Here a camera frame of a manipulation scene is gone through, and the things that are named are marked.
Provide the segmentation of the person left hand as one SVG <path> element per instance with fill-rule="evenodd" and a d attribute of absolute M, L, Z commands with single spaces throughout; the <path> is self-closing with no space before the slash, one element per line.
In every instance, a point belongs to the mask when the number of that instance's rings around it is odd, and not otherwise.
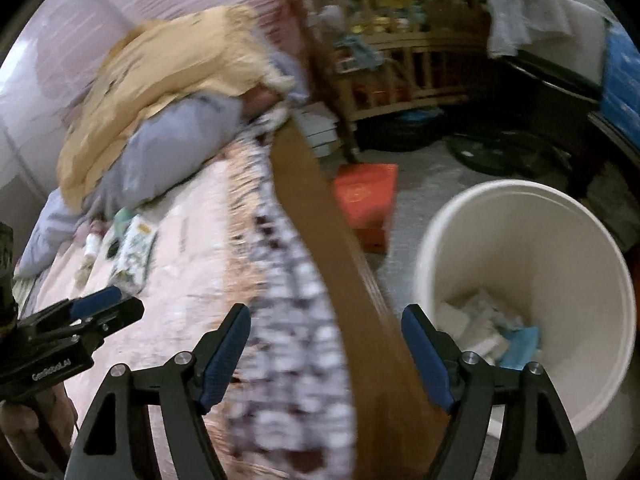
<path fill-rule="evenodd" d="M 65 386 L 58 384 L 41 391 L 36 394 L 36 400 L 58 442 L 66 452 L 70 452 L 78 414 Z M 21 463 L 39 478 L 62 478 L 62 472 L 37 436 L 38 428 L 38 417 L 31 408 L 8 401 L 1 402 L 1 432 L 8 438 L 12 451 Z"/>

